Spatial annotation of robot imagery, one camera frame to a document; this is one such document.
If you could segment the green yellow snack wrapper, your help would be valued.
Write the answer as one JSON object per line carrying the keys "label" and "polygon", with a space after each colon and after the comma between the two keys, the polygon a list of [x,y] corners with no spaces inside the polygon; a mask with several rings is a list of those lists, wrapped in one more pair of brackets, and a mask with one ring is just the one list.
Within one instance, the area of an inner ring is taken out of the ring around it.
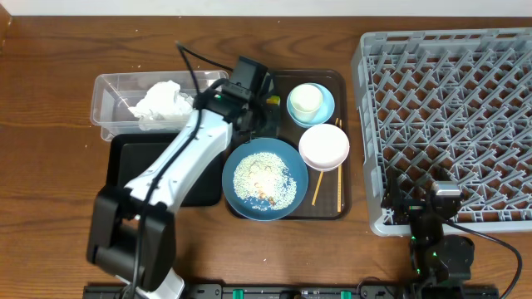
{"label": "green yellow snack wrapper", "polygon": [[270,96],[267,100],[266,100],[266,103],[268,105],[280,105],[280,98],[278,96]]}

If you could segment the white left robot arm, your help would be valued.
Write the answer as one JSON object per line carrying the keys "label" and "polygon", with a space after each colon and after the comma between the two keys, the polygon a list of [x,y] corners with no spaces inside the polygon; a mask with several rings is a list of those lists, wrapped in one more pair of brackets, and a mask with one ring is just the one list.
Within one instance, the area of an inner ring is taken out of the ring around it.
{"label": "white left robot arm", "polygon": [[174,269],[175,215],[234,133],[272,123],[273,80],[244,84],[218,79],[193,101],[185,127],[147,170],[125,187],[105,185],[96,195],[86,258],[126,286],[120,298],[178,298],[184,281]]}

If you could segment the dark blue plate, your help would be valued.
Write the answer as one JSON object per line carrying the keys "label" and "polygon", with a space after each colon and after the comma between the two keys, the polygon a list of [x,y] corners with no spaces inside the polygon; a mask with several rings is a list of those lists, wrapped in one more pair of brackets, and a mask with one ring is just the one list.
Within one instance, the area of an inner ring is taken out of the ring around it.
{"label": "dark blue plate", "polygon": [[[259,152],[269,152],[279,156],[288,166],[289,174],[297,181],[295,200],[285,209],[261,212],[252,209],[250,203],[238,199],[234,192],[232,180],[237,165],[246,156]],[[299,152],[291,145],[278,139],[258,138],[240,145],[230,154],[223,169],[222,187],[229,206],[240,216],[256,221],[278,220],[287,217],[302,203],[308,190],[308,169]]]}

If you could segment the rice leftovers pile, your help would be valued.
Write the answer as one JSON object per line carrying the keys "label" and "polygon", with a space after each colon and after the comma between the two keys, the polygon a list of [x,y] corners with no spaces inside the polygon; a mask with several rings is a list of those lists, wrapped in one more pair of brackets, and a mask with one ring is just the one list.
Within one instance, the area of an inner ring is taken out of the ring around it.
{"label": "rice leftovers pile", "polygon": [[234,171],[232,180],[238,199],[264,212],[287,208],[296,197],[297,181],[279,156],[269,152],[250,154]]}

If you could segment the white napkin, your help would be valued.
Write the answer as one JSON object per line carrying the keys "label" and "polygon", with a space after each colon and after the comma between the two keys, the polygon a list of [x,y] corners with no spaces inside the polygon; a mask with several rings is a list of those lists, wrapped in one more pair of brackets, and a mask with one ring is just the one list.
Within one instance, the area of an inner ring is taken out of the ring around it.
{"label": "white napkin", "polygon": [[141,130],[181,130],[193,111],[194,97],[174,81],[154,84],[136,105],[128,108]]}

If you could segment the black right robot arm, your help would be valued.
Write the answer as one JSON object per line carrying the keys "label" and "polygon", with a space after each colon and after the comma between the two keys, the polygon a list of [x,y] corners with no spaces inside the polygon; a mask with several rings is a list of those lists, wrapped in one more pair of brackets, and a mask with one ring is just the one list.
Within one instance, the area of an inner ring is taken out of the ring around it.
{"label": "black right robot arm", "polygon": [[401,193],[398,173],[387,171],[387,187],[381,206],[408,222],[410,259],[417,278],[397,288],[395,298],[464,298],[462,283],[471,279],[474,243],[467,237],[444,234],[445,221],[457,215],[463,194],[458,185],[442,175],[423,199],[407,199]]}

